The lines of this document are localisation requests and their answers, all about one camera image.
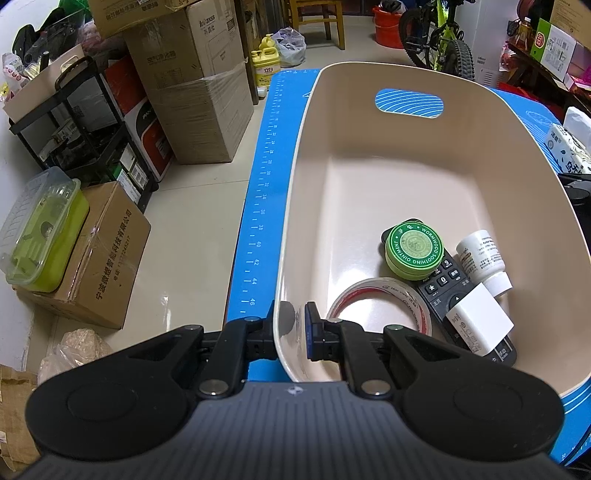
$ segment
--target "red box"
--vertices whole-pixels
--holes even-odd
[[[154,172],[162,180],[174,153],[160,126],[160,121],[129,55],[105,70],[105,78],[115,98],[135,145]]]

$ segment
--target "red bucket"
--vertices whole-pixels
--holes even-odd
[[[375,41],[384,47],[404,48],[398,33],[398,23],[402,15],[385,12],[378,6],[375,6],[372,11],[374,12]]]

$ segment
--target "blue mat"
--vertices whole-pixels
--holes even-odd
[[[275,297],[285,202],[297,135],[310,91],[320,70],[286,70],[273,76],[263,114],[251,178],[242,214],[230,295],[228,319],[265,317]],[[495,90],[533,135],[555,172],[560,167],[544,145],[552,123],[559,123],[543,105]],[[376,105],[388,112],[437,116],[443,102],[435,96],[403,90],[382,90]],[[251,363],[248,378],[288,381],[279,361]],[[591,419],[591,380],[563,399],[566,420],[552,451],[560,461],[575,447]],[[589,447],[589,440],[580,453]]]

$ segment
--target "tv remote control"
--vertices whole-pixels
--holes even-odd
[[[410,220],[416,222],[421,221],[417,219]],[[383,244],[386,243],[390,230],[391,228],[382,234]],[[470,281],[461,266],[449,252],[444,249],[441,263],[425,280],[405,281],[418,291],[428,305],[431,320],[436,320],[440,325],[441,331],[447,341],[460,348],[469,350],[470,348],[447,319],[446,315],[454,305],[468,295],[476,286]],[[485,355],[485,358],[494,362],[501,362],[511,367],[517,360],[517,352],[509,337],[506,336],[492,352]]]

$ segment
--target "yellow bottle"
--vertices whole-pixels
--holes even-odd
[[[255,67],[256,85],[259,87],[269,86],[273,74],[281,70],[279,52],[275,47],[267,47],[261,50],[253,50],[251,57],[252,64]]]
[[[261,44],[259,45],[259,50],[263,48],[270,48],[275,46],[275,40],[271,38],[271,34],[268,33],[262,38]]]

